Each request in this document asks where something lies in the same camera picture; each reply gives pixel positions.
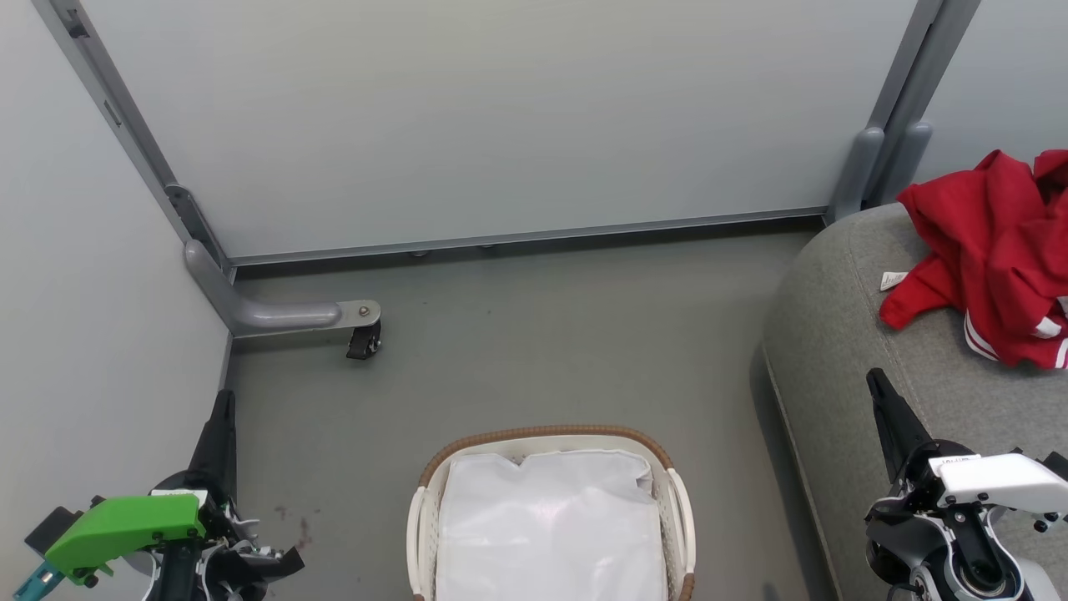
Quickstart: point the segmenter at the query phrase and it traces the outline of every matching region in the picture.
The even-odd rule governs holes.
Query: red jacket
[[[909,186],[898,200],[931,253],[883,300],[900,330],[954,306],[976,353],[1015,366],[1066,368],[1068,151],[1046,151],[1035,173],[994,151],[971,171]]]

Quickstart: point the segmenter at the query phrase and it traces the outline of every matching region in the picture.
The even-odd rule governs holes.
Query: gray metal bracket
[[[190,239],[185,247],[186,269],[215,307],[235,341],[298,332],[370,329],[382,317],[374,300],[344,303],[261,303],[241,296],[219,270],[203,243]],[[377,338],[373,349],[377,351]]]
[[[924,151],[927,149],[927,142],[934,133],[934,127],[925,121],[913,123],[905,128],[901,139],[897,143],[897,154],[894,161],[883,173],[882,185],[879,186],[879,197],[871,197],[870,202],[876,205],[893,202],[901,190],[909,187],[916,176],[916,169],[924,158]]]
[[[861,209],[864,188],[871,177],[871,169],[875,168],[875,159],[879,156],[883,138],[881,127],[868,127],[853,138],[853,145],[849,148],[849,156],[846,157],[823,218],[828,225]]]
[[[193,192],[189,191],[189,188],[182,184],[168,184],[163,186],[163,191],[167,193],[167,200],[171,202],[171,206],[178,213],[178,219],[182,219],[182,224],[189,231],[189,237],[201,242],[207,253],[211,255],[215,264],[223,272],[229,273],[231,269],[230,260],[223,254],[222,246],[219,244],[219,240],[211,232],[211,227],[208,226],[204,213],[197,206]]]

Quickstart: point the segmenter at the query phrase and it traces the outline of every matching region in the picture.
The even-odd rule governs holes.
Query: robotic arm
[[[15,592],[38,601],[63,580],[96,586],[120,557],[152,578],[144,601],[262,601],[269,583],[304,567],[296,549],[262,547],[234,503],[234,394],[220,391],[189,468],[146,496],[94,497],[85,512],[58,507],[26,539],[44,564]]]
[[[1059,601],[1045,570],[1006,551],[993,525],[1006,511],[1026,511],[1039,533],[1059,526],[1068,460],[980,457],[931,439],[882,370],[867,382],[891,481],[865,518],[873,571],[920,601]]]

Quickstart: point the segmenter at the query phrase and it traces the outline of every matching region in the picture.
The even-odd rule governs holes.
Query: caster wheel
[[[370,360],[381,347],[381,321],[375,322],[374,326],[352,329],[352,338],[348,342],[348,353],[345,353],[345,357],[350,360]]]

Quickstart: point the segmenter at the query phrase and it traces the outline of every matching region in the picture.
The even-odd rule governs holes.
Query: cable
[[[890,592],[886,594],[886,601],[894,601],[894,594],[898,590],[908,590],[909,592],[923,592],[923,589],[918,586],[912,586],[907,582],[899,582],[894,586],[890,587]]]
[[[223,547],[225,547],[224,543],[219,543],[211,549],[208,549],[207,553],[204,554],[203,559],[201,559],[201,562],[204,563],[204,571],[201,572],[201,587],[204,589],[204,599],[207,601],[211,601],[211,592],[207,587],[207,564],[211,560],[211,556],[215,555],[215,552],[219,551]]]

